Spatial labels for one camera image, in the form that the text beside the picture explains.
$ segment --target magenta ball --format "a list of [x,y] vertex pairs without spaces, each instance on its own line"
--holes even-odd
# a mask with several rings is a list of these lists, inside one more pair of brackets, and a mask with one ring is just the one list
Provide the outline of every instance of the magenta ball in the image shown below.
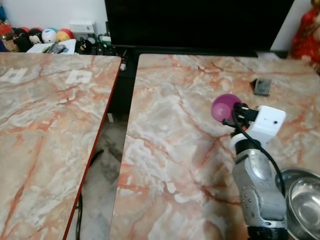
[[241,103],[241,100],[237,96],[229,93],[220,95],[212,104],[212,117],[220,123],[224,119],[232,120],[232,109],[235,103]]

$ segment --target marble tabletop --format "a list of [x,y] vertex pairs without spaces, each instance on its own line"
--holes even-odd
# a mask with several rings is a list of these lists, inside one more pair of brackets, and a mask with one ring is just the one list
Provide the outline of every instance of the marble tabletop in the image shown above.
[[[271,78],[270,96],[250,82]],[[140,56],[111,240],[247,240],[232,177],[231,127],[211,116],[221,94],[286,111],[267,150],[281,169],[320,173],[320,78],[302,61]]]
[[0,240],[61,240],[121,58],[0,53]]

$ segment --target sticker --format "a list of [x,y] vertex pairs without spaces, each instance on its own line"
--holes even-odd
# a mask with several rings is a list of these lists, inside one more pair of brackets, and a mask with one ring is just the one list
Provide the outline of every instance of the sticker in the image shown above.
[[83,83],[88,84],[92,76],[91,71],[73,70],[70,72],[68,79],[65,81],[66,84],[77,84]]
[[0,82],[9,82],[12,84],[18,84],[20,80],[24,77],[28,68],[14,69],[10,68],[2,77],[0,77]]

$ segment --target red figurine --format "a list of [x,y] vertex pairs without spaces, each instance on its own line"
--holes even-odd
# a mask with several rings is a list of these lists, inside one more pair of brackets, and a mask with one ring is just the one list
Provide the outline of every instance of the red figurine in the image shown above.
[[301,24],[292,40],[290,56],[303,59],[317,70],[320,66],[320,0],[311,0],[313,9],[301,18]]

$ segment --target black cable on floor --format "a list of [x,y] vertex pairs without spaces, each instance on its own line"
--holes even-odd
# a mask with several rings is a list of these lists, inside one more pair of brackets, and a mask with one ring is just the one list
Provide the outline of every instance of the black cable on floor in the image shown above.
[[76,228],[75,228],[75,240],[80,240],[80,228],[81,228],[81,220],[82,220],[82,194],[80,192],[79,200],[78,200],[78,217],[76,219]]
[[[97,157],[102,153],[104,153],[103,149],[99,150],[93,155],[89,167],[94,163]],[[75,209],[78,209],[78,217],[76,219],[76,229],[75,229],[75,240],[80,240],[80,229],[81,229],[82,210],[83,210],[82,193],[80,193],[78,206],[76,206]]]
[[274,169],[275,169],[275,171],[276,171],[276,174],[277,174],[277,176],[278,176],[278,178],[279,178],[279,180],[280,180],[281,193],[282,193],[282,195],[283,195],[284,197],[286,197],[285,182],[284,182],[284,180],[283,180],[283,178],[282,178],[281,171],[280,171],[280,169],[279,169],[276,161],[272,158],[272,156],[271,156],[261,145],[257,144],[257,142],[256,142],[248,133],[246,133],[246,132],[242,129],[240,123],[239,123],[238,120],[237,120],[237,116],[236,116],[235,110],[232,110],[232,117],[233,117],[233,121],[234,121],[234,123],[235,123],[236,129],[237,129],[240,133],[242,133],[248,140],[250,140],[250,142],[252,142],[252,143],[257,147],[257,149],[260,150],[260,152],[262,152],[264,155],[266,155],[266,157],[267,157],[267,158],[269,159],[269,161],[272,163],[272,165],[273,165],[273,167],[274,167]]

